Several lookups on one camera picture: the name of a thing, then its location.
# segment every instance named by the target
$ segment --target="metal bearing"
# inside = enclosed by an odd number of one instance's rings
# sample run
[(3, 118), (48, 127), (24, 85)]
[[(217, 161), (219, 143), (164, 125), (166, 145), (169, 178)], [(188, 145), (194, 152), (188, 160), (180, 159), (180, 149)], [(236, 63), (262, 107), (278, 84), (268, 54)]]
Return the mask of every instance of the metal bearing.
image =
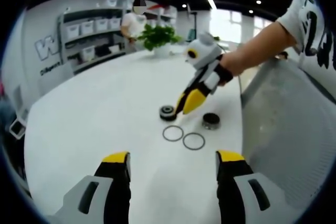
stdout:
[(162, 106), (159, 113), (160, 118), (164, 121), (174, 121), (177, 118), (174, 107), (170, 105)]
[[(181, 136), (180, 136), (179, 138), (177, 138), (177, 139), (169, 139), (169, 138), (167, 138), (167, 137), (164, 135), (164, 133), (165, 133), (165, 131), (168, 130), (169, 128), (177, 128), (177, 129), (181, 130)], [(163, 136), (163, 138), (166, 139), (166, 140), (169, 141), (169, 142), (177, 142), (178, 140), (180, 140), (180, 139), (183, 138), (183, 135), (184, 135), (184, 131), (183, 131), (183, 129), (182, 129), (181, 127), (179, 127), (179, 126), (176, 126), (176, 125), (169, 125), (169, 126), (166, 127), (166, 128), (163, 130), (163, 132), (162, 132), (162, 136)]]
[[(185, 139), (186, 139), (187, 136), (190, 136), (190, 135), (200, 136), (200, 137), (202, 138), (202, 140), (203, 140), (203, 144), (202, 144), (200, 147), (198, 147), (198, 148), (191, 148), (191, 147), (187, 146), (187, 145), (185, 144)], [(200, 150), (200, 149), (202, 149), (202, 148), (204, 147), (204, 145), (205, 145), (205, 138), (204, 138), (204, 136), (200, 135), (199, 133), (191, 132), (191, 133), (186, 134), (186, 135), (183, 137), (183, 141), (182, 141), (182, 142), (183, 142), (184, 147), (186, 147), (187, 149), (189, 149), (189, 150), (191, 150), (191, 151), (198, 151), (198, 150)]]
[(214, 113), (206, 113), (203, 116), (202, 126), (207, 130), (216, 130), (220, 127), (220, 118)]

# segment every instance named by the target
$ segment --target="green plant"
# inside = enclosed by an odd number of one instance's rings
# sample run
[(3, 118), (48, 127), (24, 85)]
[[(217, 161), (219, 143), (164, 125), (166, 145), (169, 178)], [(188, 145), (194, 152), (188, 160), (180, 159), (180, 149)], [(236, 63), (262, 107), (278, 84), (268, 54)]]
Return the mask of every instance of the green plant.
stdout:
[(167, 43), (177, 43), (181, 41), (182, 38), (175, 34), (175, 30), (171, 26), (151, 27), (150, 25), (146, 25), (145, 31), (138, 37), (138, 40), (142, 40), (144, 47), (147, 50), (152, 51), (154, 48), (162, 47)]

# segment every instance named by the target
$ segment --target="white pot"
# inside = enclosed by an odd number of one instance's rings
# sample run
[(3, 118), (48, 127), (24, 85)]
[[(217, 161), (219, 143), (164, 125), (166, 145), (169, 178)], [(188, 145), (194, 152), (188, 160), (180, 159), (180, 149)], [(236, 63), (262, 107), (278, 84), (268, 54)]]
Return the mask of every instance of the white pot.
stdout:
[(171, 51), (171, 44), (168, 43), (162, 47), (154, 48), (154, 55), (156, 57), (166, 58), (170, 55), (170, 51)]

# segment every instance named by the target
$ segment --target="window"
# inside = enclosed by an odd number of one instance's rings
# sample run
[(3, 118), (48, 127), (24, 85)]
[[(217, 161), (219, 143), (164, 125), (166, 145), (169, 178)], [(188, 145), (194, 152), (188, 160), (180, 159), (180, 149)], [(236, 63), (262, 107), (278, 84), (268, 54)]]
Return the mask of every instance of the window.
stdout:
[(232, 12), (232, 21), (233, 22), (237, 22), (237, 23), (241, 23), (241, 13), (238, 12)]
[(269, 26), (269, 25), (272, 24), (272, 23), (273, 23), (272, 21), (265, 20), (265, 27)]
[(271, 22), (269, 20), (259, 18), (259, 17), (254, 17), (254, 27), (255, 28), (263, 29), (263, 28), (269, 26), (272, 23), (273, 22)]
[(210, 33), (220, 40), (240, 43), (242, 40), (241, 13), (229, 10), (211, 10)]
[(261, 29), (254, 28), (253, 37), (256, 37), (258, 35), (258, 33), (260, 33), (260, 31), (261, 31)]
[(257, 36), (258, 33), (260, 33), (261, 30), (263, 30), (265, 27), (269, 26), (273, 22), (259, 18), (259, 17), (254, 17), (254, 31), (253, 31), (253, 37)]
[(254, 17), (254, 27), (263, 29), (264, 21), (259, 17)]

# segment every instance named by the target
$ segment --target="person's arm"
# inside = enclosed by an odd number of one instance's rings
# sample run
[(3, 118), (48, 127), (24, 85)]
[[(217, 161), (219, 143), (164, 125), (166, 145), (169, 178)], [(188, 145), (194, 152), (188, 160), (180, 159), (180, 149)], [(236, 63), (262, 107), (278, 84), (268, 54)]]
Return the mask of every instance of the person's arm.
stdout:
[(264, 28), (237, 51), (225, 54), (221, 65), (237, 76), (245, 69), (263, 63), (288, 47), (302, 47), (300, 8), (300, 0), (293, 0), (287, 12), (276, 22)]
[(124, 15), (122, 18), (122, 23), (121, 23), (121, 34), (126, 38), (126, 39), (132, 39), (132, 36), (129, 33), (129, 27), (131, 25), (132, 19), (130, 15)]

